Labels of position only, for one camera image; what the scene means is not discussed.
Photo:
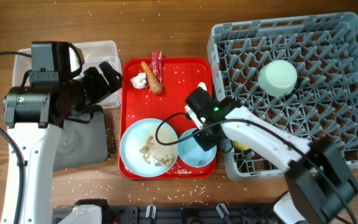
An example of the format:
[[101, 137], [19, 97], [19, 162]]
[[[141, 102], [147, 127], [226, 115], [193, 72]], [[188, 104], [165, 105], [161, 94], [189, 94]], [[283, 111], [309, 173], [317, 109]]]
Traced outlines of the small light blue saucer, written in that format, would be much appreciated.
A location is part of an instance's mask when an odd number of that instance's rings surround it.
[[210, 164], [216, 156], [217, 146], [204, 151], [194, 137], [178, 143], [178, 155], [187, 165], [200, 168]]

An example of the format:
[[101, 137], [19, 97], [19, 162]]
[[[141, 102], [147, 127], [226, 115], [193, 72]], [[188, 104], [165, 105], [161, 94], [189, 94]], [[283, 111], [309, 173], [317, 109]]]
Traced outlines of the yellow plastic cup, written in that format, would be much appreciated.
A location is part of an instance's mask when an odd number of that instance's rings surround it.
[[234, 141], [234, 148], [239, 150], [239, 151], [247, 151], [250, 149], [249, 146], [244, 145], [243, 143], [239, 142], [239, 141]]

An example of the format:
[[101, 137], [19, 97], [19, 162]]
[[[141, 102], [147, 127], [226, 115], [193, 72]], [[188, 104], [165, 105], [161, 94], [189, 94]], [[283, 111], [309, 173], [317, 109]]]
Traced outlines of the mint green bowl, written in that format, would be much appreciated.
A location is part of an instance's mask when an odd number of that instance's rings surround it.
[[282, 97], [294, 90], [297, 78], [296, 68], [290, 62], [274, 60], [260, 70], [258, 83], [266, 94]]

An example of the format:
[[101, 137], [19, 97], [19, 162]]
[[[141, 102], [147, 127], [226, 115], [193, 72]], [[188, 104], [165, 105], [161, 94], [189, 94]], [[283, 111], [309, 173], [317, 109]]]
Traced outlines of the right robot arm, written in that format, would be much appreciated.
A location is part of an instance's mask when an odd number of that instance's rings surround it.
[[329, 223], [346, 210], [356, 217], [349, 202], [358, 194], [358, 182], [328, 139], [299, 138], [261, 120], [231, 97], [214, 100], [202, 87], [185, 100], [186, 116], [198, 130], [204, 149], [230, 140], [239, 142], [270, 161], [284, 173], [288, 191], [273, 206], [284, 223]]

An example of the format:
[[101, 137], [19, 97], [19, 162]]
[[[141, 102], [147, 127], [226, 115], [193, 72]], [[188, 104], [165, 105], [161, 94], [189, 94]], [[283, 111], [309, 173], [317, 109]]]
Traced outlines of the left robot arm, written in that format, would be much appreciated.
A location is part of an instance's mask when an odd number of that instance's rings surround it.
[[110, 60], [69, 42], [33, 42], [31, 67], [3, 100], [9, 168], [1, 221], [48, 223], [53, 172], [108, 158], [103, 102], [122, 88]]

